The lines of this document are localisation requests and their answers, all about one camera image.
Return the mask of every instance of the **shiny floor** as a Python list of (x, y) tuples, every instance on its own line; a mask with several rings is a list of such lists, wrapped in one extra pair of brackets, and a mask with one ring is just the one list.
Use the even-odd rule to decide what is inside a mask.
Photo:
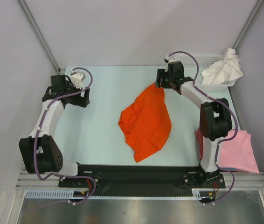
[(264, 224), (258, 191), (231, 192), (215, 206), (198, 201), (98, 200), (81, 205), (25, 199), (18, 224)]

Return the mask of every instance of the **white cloth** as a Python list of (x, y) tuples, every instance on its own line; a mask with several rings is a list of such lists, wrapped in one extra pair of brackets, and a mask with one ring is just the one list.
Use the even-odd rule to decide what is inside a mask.
[(243, 76), (240, 59), (232, 48), (225, 51), (222, 60), (215, 62), (201, 74), (203, 76), (202, 84), (222, 84), (227, 81), (236, 81)]

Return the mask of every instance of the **red cloth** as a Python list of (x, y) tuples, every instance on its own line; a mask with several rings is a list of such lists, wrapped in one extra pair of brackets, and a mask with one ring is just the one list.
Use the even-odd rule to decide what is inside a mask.
[(154, 84), (147, 87), (121, 112), (118, 125), (135, 152), (136, 162), (161, 150), (171, 131), (164, 90)]

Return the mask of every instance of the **white basket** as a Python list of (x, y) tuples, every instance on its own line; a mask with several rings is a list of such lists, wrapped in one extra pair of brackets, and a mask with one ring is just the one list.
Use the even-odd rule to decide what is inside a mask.
[[(228, 87), (231, 87), (235, 84), (236, 80), (227, 81), (222, 84), (202, 84), (203, 76), (201, 72), (204, 69), (207, 69), (210, 65), (222, 59), (222, 55), (193, 55), (198, 62), (199, 65), (199, 73), (196, 79), (196, 85), (203, 91), (223, 91)], [(179, 55), (176, 54), (174, 59), (180, 60), (185, 68), (185, 77), (190, 76), (194, 78), (196, 74), (196, 64), (194, 60), (188, 55)]]

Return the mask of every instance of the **folded cloth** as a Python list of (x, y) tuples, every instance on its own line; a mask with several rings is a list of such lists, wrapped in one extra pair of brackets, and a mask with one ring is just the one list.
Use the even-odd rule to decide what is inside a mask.
[(237, 80), (243, 76), (240, 67), (240, 59), (235, 55), (235, 50), (228, 48), (223, 59), (210, 65), (202, 71), (202, 84), (222, 84), (227, 81)]
[(147, 87), (133, 104), (121, 112), (118, 125), (126, 143), (135, 152), (136, 162), (161, 150), (171, 131), (164, 90), (155, 84)]
[[(226, 138), (234, 135), (235, 131), (229, 131)], [(198, 129), (196, 138), (200, 147), (200, 159), (203, 155), (203, 136)], [(259, 173), (257, 162), (255, 161), (253, 149), (251, 146), (251, 134), (247, 131), (238, 131), (236, 137), (232, 140), (222, 143), (219, 166), (226, 169)]]

